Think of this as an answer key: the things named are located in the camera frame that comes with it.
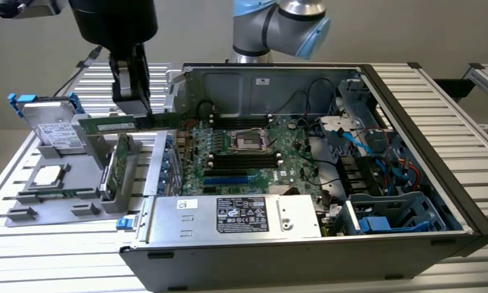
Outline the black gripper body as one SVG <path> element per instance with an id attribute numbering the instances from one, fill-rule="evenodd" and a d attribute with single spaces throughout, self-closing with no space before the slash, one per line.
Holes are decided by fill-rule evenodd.
<path id="1" fill-rule="evenodd" d="M 157 15 L 152 0 L 74 0 L 69 2 L 83 38 L 125 54 L 157 33 Z"/>

